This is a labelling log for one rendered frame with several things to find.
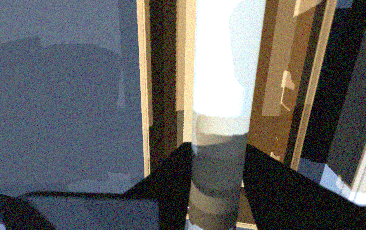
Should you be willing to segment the long narrow brown open cardboard box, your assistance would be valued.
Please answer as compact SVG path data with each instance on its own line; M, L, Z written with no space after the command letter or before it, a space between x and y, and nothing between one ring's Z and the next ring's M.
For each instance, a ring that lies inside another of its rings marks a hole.
M197 0L137 0L145 177L192 139ZM247 144L297 171L337 0L266 0ZM257 230L243 179L236 227Z

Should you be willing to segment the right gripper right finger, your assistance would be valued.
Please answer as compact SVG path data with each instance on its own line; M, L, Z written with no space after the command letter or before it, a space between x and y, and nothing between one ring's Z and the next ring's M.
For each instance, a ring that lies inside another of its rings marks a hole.
M366 230L366 204L327 189L250 144L243 184L257 230Z

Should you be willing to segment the white fluorescent tube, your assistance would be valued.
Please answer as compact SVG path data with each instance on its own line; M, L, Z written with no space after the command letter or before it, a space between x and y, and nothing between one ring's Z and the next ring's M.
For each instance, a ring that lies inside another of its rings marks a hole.
M197 0L188 230L236 230L266 0Z

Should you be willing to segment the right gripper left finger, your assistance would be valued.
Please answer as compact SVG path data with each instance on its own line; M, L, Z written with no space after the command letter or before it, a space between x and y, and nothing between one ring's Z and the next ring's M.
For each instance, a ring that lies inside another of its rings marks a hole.
M191 171L191 142L183 142L123 194L30 192L5 206L3 224L6 230L185 230Z

